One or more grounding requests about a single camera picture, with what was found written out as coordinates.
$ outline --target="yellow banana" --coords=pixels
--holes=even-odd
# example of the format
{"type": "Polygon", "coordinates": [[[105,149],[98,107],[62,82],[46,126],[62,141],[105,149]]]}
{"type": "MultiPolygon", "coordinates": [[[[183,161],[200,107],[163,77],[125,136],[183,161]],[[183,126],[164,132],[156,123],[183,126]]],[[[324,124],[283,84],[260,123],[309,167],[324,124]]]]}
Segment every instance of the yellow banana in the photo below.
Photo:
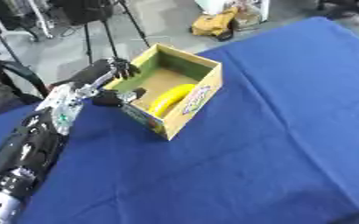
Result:
{"type": "Polygon", "coordinates": [[[160,117],[170,105],[184,99],[194,87],[194,84],[183,84],[168,90],[151,104],[148,112],[160,117]]]}

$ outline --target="yellow bag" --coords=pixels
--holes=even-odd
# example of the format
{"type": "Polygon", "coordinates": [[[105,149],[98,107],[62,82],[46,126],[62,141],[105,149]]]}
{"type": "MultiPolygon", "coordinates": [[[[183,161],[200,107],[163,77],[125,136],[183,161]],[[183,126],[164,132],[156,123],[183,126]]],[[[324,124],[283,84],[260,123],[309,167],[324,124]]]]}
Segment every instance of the yellow bag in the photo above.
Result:
{"type": "Polygon", "coordinates": [[[192,25],[192,34],[219,36],[228,29],[229,22],[237,12],[238,8],[231,7],[214,16],[202,15],[192,25]]]}

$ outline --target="robotic arm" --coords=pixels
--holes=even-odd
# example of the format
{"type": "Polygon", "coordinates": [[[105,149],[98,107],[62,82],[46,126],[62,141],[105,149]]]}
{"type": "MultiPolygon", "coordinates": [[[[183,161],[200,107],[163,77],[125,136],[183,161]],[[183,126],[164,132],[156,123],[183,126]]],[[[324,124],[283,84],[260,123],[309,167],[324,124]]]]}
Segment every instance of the robotic arm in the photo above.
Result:
{"type": "Polygon", "coordinates": [[[115,78],[129,78],[138,69],[123,59],[101,59],[57,83],[35,111],[16,127],[0,146],[0,224],[10,224],[39,189],[67,143],[69,131],[92,98],[98,106],[122,107],[145,90],[119,94],[100,87],[115,78]]]}

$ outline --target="yellow box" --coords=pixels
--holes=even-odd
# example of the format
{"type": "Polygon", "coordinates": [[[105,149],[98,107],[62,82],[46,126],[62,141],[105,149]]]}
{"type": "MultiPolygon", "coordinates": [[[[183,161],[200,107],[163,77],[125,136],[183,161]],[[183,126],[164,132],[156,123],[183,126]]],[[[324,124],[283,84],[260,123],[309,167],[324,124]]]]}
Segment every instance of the yellow box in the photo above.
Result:
{"type": "Polygon", "coordinates": [[[147,92],[123,112],[149,129],[171,140],[222,86],[222,65],[191,53],[165,45],[154,45],[132,61],[141,74],[129,80],[114,80],[106,89],[119,92],[144,88],[147,92]],[[149,107],[160,95],[181,84],[195,88],[181,101],[173,104],[160,117],[149,113],[149,107]]]}

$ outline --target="blue tablecloth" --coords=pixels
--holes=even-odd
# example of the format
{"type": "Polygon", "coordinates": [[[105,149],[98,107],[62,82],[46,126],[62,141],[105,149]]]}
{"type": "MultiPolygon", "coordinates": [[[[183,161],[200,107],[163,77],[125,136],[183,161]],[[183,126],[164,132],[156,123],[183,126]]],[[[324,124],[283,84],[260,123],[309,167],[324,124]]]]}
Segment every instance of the blue tablecloth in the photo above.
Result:
{"type": "MultiPolygon", "coordinates": [[[[224,86],[170,143],[87,106],[23,224],[326,223],[359,211],[359,38],[312,18],[211,51],[224,86]]],[[[0,142],[31,107],[0,115],[0,142]]]]}

